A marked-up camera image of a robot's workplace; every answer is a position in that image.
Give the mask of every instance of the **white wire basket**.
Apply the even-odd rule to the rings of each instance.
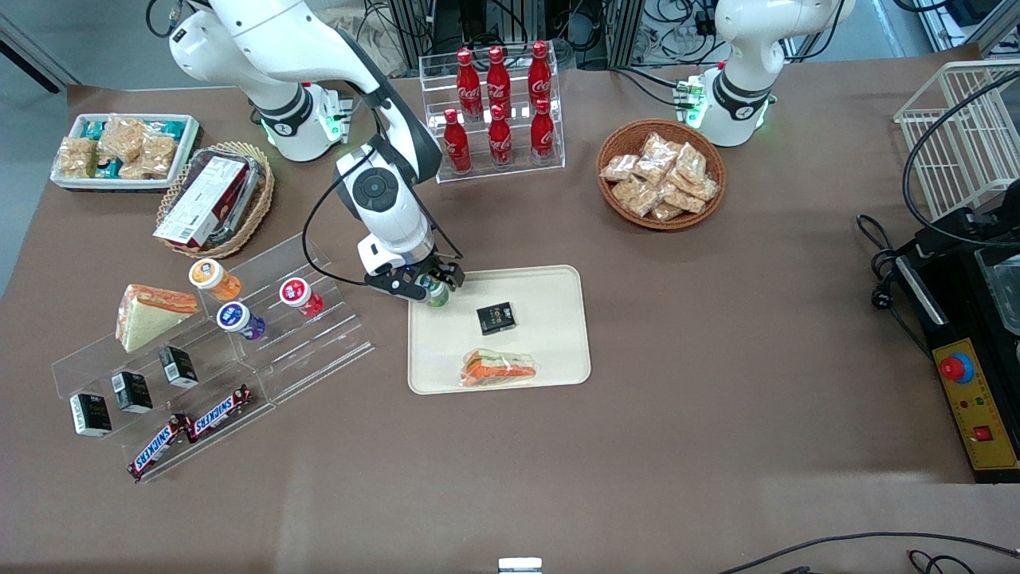
[[[949,108],[1016,70],[1020,70],[1020,59],[947,63],[892,120],[913,148]],[[1010,85],[1012,82],[968,104],[921,148],[914,172],[931,220],[965,205],[977,208],[1020,177],[1020,137],[1002,98],[1002,91]]]

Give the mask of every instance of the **wicker basket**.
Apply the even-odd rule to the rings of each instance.
[[[212,257],[214,259],[219,259],[225,257],[232,253],[237,252],[239,249],[244,247],[245,243],[252,238],[255,233],[255,229],[258,228],[260,222],[262,222],[262,217],[269,212],[269,205],[272,203],[272,168],[269,166],[269,159],[266,158],[265,154],[259,148],[242,142],[225,142],[220,144],[215,144],[209,146],[211,149],[218,149],[220,151],[233,151],[234,153],[240,153],[242,155],[247,155],[249,157],[254,157],[256,161],[262,166],[262,175],[259,177],[258,188],[255,190],[255,194],[248,201],[248,205],[245,207],[245,213],[242,216],[241,228],[234,234],[234,237],[226,240],[226,242],[221,245],[216,245],[210,247],[209,249],[192,249],[189,247],[181,247],[180,245],[174,245],[165,239],[156,238],[160,243],[173,249],[178,253],[184,253],[189,257],[200,259],[202,257]],[[185,166],[177,178],[173,180],[173,185],[163,196],[163,200],[159,203],[159,212],[156,213],[156,225],[163,221],[163,217],[169,212],[170,208],[176,202],[177,195],[181,193],[181,189],[184,185],[185,177],[188,176],[188,171],[191,169],[191,163]]]
[[[687,142],[705,155],[705,159],[707,161],[705,171],[709,175],[712,175],[712,178],[719,184],[719,192],[708,202],[705,206],[705,210],[701,213],[682,213],[666,221],[658,221],[649,216],[638,216],[636,213],[633,213],[620,205],[620,202],[613,196],[611,182],[599,176],[603,167],[608,165],[609,160],[614,156],[626,153],[641,155],[642,146],[645,144],[645,138],[651,132],[658,132],[660,136],[669,141],[677,143]],[[606,141],[602,144],[602,149],[599,150],[599,158],[596,161],[595,173],[596,177],[599,179],[599,189],[602,190],[602,197],[606,200],[606,203],[609,203],[610,207],[620,214],[621,217],[642,226],[658,230],[675,230],[678,228],[688,227],[697,222],[700,222],[705,219],[705,217],[712,214],[712,211],[719,206],[719,202],[722,201],[722,196],[726,192],[726,168],[723,166],[722,157],[719,156],[719,152],[715,149],[715,146],[696,129],[688,127],[679,121],[673,121],[670,119],[659,119],[654,117],[649,119],[639,119],[638,121],[631,121],[630,123],[627,123],[610,134],[610,136],[606,138]]]

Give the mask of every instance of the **brown tabletop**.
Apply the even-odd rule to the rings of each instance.
[[[407,304],[345,290],[376,350],[159,480],[73,434],[50,364],[108,334],[124,284],[188,290],[150,237],[158,195],[50,185],[0,305],[0,570],[7,572],[706,573],[801,540],[927,530],[1016,545],[1020,486],[971,484],[934,373],[868,301],[866,211],[897,242],[904,143],[891,114],[952,55],[788,66],[750,143],[723,150],[720,208],[683,232],[638,228],[593,164],[620,124],[669,111],[608,72],[563,75],[568,165],[419,193],[468,269],[569,263],[584,290],[581,385],[418,397]],[[420,106],[416,82],[400,83]],[[241,92],[70,92],[85,111],[182,112],[204,143],[270,152],[272,210],[238,263],[298,231],[330,158],[284,161]],[[362,113],[355,140],[367,135]],[[359,272],[365,234],[329,201],[312,237]],[[816,547],[755,572],[911,571],[903,551],[978,571],[1016,563],[950,543]]]

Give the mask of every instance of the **red emergency stop button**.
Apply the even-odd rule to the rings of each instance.
[[[954,353],[938,363],[938,372],[947,379],[965,385],[974,378],[974,364],[966,355]]]
[[[991,429],[988,427],[974,427],[974,440],[978,442],[991,440]]]

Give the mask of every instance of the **red bottle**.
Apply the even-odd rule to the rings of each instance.
[[[531,162],[536,165],[553,162],[554,129],[553,118],[549,116],[549,100],[539,98],[534,102],[534,118],[531,119]]]
[[[539,98],[549,98],[553,71],[549,68],[549,46],[537,40],[531,47],[531,67],[527,68],[527,97],[534,107]]]
[[[471,51],[467,48],[457,50],[457,95],[460,97],[460,108],[464,111],[464,121],[481,121],[481,85],[478,83],[478,72],[471,65]]]
[[[510,110],[510,74],[503,63],[503,47],[489,48],[489,73],[486,74],[489,84],[489,105],[498,105],[504,113]]]
[[[503,108],[494,105],[493,122],[489,125],[489,153],[493,156],[493,166],[497,171],[510,167],[513,163],[513,145],[510,143],[510,125],[503,115]]]
[[[447,155],[453,163],[453,172],[458,175],[471,170],[471,151],[467,148],[467,132],[457,121],[457,110],[450,107],[443,112],[446,115],[447,126],[443,139],[447,144]]]

